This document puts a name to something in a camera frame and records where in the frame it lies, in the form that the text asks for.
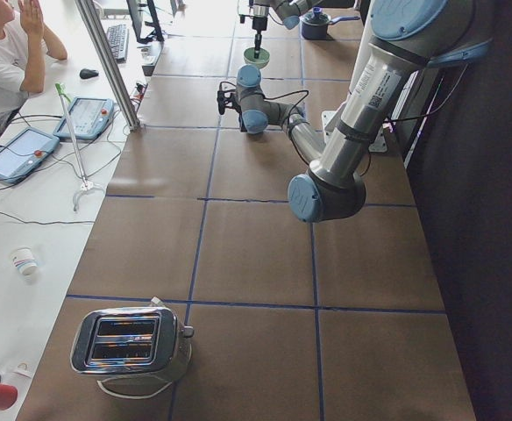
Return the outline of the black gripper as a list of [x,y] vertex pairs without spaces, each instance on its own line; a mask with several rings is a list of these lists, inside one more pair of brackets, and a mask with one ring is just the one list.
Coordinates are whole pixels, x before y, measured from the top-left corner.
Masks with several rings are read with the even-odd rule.
[[261,51],[262,32],[267,29],[267,17],[264,16],[253,16],[252,17],[252,29],[256,32],[254,36],[254,50],[253,57],[259,58]]

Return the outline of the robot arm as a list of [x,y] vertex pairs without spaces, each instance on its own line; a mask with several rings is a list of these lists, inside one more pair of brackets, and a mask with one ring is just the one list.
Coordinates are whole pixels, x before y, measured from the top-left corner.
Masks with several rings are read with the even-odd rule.
[[281,23],[290,30],[298,25],[299,17],[320,3],[320,0],[250,0],[248,5],[252,10],[252,28],[256,32],[254,58],[258,59],[262,51],[262,33],[267,29],[269,9],[272,9]]
[[290,209],[307,223],[348,218],[366,200],[357,172],[409,77],[424,68],[478,60],[491,42],[493,1],[375,1],[368,9],[372,34],[368,61],[340,104],[331,135],[319,135],[293,104],[268,100],[260,69],[246,63],[237,73],[233,108],[250,134],[277,125],[309,163],[288,185]]

